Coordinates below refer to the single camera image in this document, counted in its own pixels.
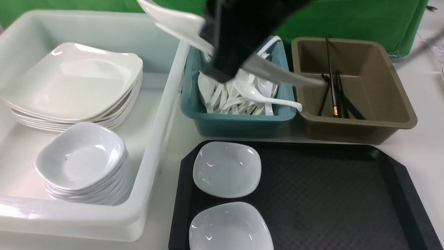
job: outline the brown plastic tray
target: brown plastic tray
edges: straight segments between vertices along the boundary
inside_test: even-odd
[[[324,38],[301,37],[291,44],[295,73],[328,75]],[[296,88],[308,137],[327,141],[380,144],[398,129],[411,129],[417,117],[385,49],[378,43],[330,39],[333,71],[341,72],[345,96],[366,120],[333,118],[331,94],[317,116],[326,88]]]

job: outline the chopsticks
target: chopsticks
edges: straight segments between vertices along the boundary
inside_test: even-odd
[[[324,74],[322,74],[322,78],[324,79],[324,81],[326,83],[330,83],[331,82],[330,78],[328,76],[324,75]],[[343,90],[339,89],[338,92],[339,92],[339,95],[341,97],[341,101],[342,101],[342,105],[343,105],[343,108],[344,108],[344,112],[347,114],[348,118],[350,118],[349,113],[348,113],[348,111],[350,110],[350,112],[352,113],[352,115],[356,119],[358,119],[358,120],[365,120],[365,117],[361,114],[361,112],[359,112],[359,110],[355,107],[355,105],[353,105],[353,103],[345,96]],[[327,95],[324,95],[323,104],[321,105],[321,109],[320,109],[320,111],[318,113],[318,116],[322,115],[322,110],[324,109],[324,105],[325,105],[326,100],[327,100]]]
[[[353,105],[353,103],[345,96],[344,87],[342,86],[341,73],[339,72],[339,70],[336,71],[336,74],[333,74],[332,63],[330,59],[330,49],[329,49],[330,42],[327,36],[325,37],[325,41],[327,43],[327,59],[328,59],[330,77],[321,74],[324,81],[328,84],[328,87],[325,90],[324,96],[322,98],[322,103],[317,115],[318,116],[322,115],[322,111],[324,110],[329,90],[331,90],[334,118],[349,119],[350,118],[349,110],[350,110],[350,112],[356,119],[365,120],[364,116],[359,112],[359,110],[355,107],[355,105]]]

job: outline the spoon handle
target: spoon handle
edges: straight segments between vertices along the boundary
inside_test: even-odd
[[[300,104],[299,102],[289,101],[289,100],[281,100],[281,99],[273,99],[273,98],[270,98],[270,99],[267,98],[266,103],[267,102],[271,103],[271,104],[290,106],[290,107],[297,109],[299,112],[302,112],[302,104]]]

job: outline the stack of plates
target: stack of plates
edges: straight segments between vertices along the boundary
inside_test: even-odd
[[[36,168],[54,200],[116,205],[132,184],[124,141],[93,123],[72,126],[46,146]]]
[[[62,132],[89,121],[112,129],[135,103],[142,67],[135,54],[65,43],[2,89],[0,96],[29,127]]]

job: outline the stack of bowls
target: stack of bowls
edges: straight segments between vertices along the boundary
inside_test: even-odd
[[[90,122],[61,133],[39,153],[36,168],[54,200],[116,205],[132,184],[125,142]]]

